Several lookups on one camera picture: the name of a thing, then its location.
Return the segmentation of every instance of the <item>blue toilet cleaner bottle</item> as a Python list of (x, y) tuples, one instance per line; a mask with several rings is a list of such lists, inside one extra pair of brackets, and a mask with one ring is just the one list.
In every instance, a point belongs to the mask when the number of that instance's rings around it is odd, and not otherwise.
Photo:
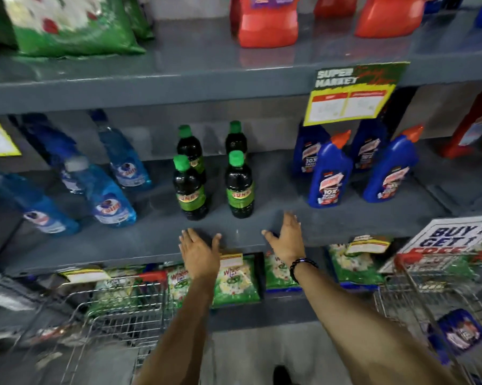
[[(50, 134), (52, 137), (58, 137), (62, 141), (65, 141), (69, 145), (75, 145), (75, 140), (65, 133), (55, 129), (47, 116), (43, 113), (26, 113), (22, 115), (22, 127), (25, 127), (26, 131), (34, 136), (45, 147), (45, 143), (42, 138), (45, 134)], [(84, 189), (81, 188), (77, 180), (73, 178), (66, 170), (63, 161), (57, 156), (49, 153), (49, 165), (59, 175), (61, 182), (65, 185), (70, 193), (84, 194)]]
[(334, 135), (322, 145), (312, 174), (308, 203), (313, 208), (338, 205), (353, 168), (353, 161), (342, 148), (350, 138), (351, 131)]
[(60, 156), (68, 173), (84, 187), (92, 215), (109, 227), (125, 227), (136, 222), (136, 212), (122, 190), (97, 165), (91, 164), (73, 147), (50, 144), (51, 153)]
[(387, 128), (380, 119), (360, 121), (359, 129), (351, 142), (349, 156), (353, 160), (353, 171), (371, 169), (377, 151), (387, 144)]
[(300, 122), (294, 147), (293, 175), (314, 171), (317, 152), (328, 139), (330, 139), (330, 135), (321, 125), (304, 127), (303, 120)]
[(18, 174), (0, 172), (0, 196), (12, 200), (24, 214), (24, 219), (43, 233), (53, 237), (73, 235), (79, 224), (62, 213), (41, 189)]
[(368, 203), (381, 203), (396, 195), (410, 168), (419, 161), (414, 143), (419, 140), (423, 128), (418, 125), (405, 129), (382, 152), (364, 189), (364, 200)]
[(98, 127), (98, 137), (108, 153), (118, 183), (127, 189), (151, 189), (153, 184), (147, 169), (127, 138), (119, 129), (111, 127), (102, 109), (89, 111), (89, 114)]

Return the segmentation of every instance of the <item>orange bottle cap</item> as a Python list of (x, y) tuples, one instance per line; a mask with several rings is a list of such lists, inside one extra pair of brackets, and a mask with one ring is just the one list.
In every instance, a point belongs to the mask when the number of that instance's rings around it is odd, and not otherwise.
[(330, 138), (330, 142), (334, 143), (334, 145), (341, 149), (343, 146), (350, 140), (351, 130), (348, 130), (343, 133), (338, 133)]
[(402, 132), (402, 135), (405, 135), (408, 140), (410, 140), (412, 143), (415, 143), (419, 140), (419, 137), (423, 133), (423, 130), (424, 126), (422, 124), (419, 124), (418, 126), (413, 126), (405, 129)]

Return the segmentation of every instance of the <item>gray metal shelf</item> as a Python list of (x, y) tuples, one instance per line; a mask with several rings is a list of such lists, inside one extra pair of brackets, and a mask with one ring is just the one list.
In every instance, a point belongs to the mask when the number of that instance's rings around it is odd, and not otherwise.
[[(255, 210), (250, 218), (240, 220), (232, 216), (227, 204), (224, 187), (227, 157), (206, 157), (210, 211), (198, 222), (188, 221), (180, 211), (171, 182), (173, 162), (147, 162), (156, 187), (131, 197), (138, 211), (135, 225), (114, 229), (84, 217), (80, 233), (50, 238), (25, 223), (1, 254), (1, 262), (7, 275), (20, 276), (93, 263), (120, 266), (175, 261), (180, 260), (178, 237), (187, 227), (197, 228), (205, 238), (222, 233), (221, 245), (225, 248), (260, 252), (266, 248), (261, 230), (278, 233), (284, 210), (294, 211), (298, 216), (308, 247), (345, 243), (354, 235), (365, 233), (412, 236), (432, 218), (448, 214), (413, 178), (404, 182), (394, 200), (385, 203), (367, 203), (349, 187), (339, 206), (311, 208), (306, 202), (310, 180), (291, 178), (291, 161), (290, 150), (249, 155), (255, 182)], [(84, 199), (66, 193), (62, 185), (49, 194), (71, 216), (79, 219), (87, 213)]]
[(447, 159), (438, 150), (448, 141), (435, 138), (417, 143), (421, 160), (414, 176), (453, 215), (482, 214), (482, 141), (475, 143), (472, 154)]
[(353, 36), (355, 18), (300, 16), (295, 45), (242, 49), (228, 19), (164, 21), (141, 56), (22, 60), (0, 56), (0, 114), (308, 94), (315, 71), (408, 60), (401, 86), (482, 79), (477, 11), (425, 17), (412, 35)]

